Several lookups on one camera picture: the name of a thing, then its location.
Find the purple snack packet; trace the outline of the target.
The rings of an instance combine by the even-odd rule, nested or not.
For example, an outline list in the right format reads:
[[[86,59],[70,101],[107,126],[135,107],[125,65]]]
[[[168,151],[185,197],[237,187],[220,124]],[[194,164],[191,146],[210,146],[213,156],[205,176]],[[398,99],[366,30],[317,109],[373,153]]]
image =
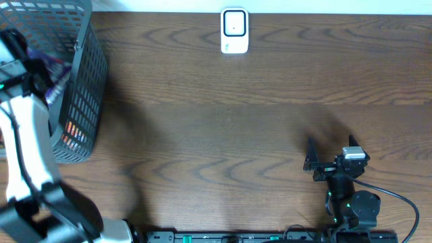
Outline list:
[[[45,93],[45,100],[48,106],[52,106],[65,90],[72,72],[72,64],[36,49],[27,48],[27,54],[31,59],[41,59],[49,73],[53,87]]]

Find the small orange snack packet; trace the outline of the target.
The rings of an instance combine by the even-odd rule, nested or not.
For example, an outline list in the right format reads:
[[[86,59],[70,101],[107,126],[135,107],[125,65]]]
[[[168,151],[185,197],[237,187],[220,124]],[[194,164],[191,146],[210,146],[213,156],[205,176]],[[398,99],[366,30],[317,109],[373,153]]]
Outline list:
[[[77,138],[80,142],[86,141],[86,134],[83,130],[81,130],[76,124],[74,124],[72,121],[68,121],[65,125],[65,133],[66,135],[62,135],[61,139],[68,143],[70,138]]]

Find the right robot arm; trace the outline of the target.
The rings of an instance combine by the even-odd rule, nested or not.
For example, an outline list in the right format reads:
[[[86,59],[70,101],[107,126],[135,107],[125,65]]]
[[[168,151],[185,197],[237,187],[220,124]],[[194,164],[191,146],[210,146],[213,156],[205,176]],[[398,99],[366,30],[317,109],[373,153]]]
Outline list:
[[[313,180],[327,183],[325,208],[333,225],[317,234],[317,242],[370,242],[377,226],[381,199],[367,190],[355,190],[354,180],[365,172],[369,155],[348,137],[348,146],[332,162],[320,162],[315,141],[308,139],[303,170],[313,172]]]

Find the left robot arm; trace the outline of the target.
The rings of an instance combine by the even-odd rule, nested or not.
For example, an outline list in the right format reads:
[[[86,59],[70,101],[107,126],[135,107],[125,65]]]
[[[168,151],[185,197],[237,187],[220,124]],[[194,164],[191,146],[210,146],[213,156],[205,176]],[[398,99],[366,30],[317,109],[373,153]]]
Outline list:
[[[63,79],[53,58],[31,56],[16,29],[1,31],[1,133],[8,162],[1,229],[16,242],[141,242],[125,219],[103,219],[97,206],[65,183],[50,142],[49,106]]]

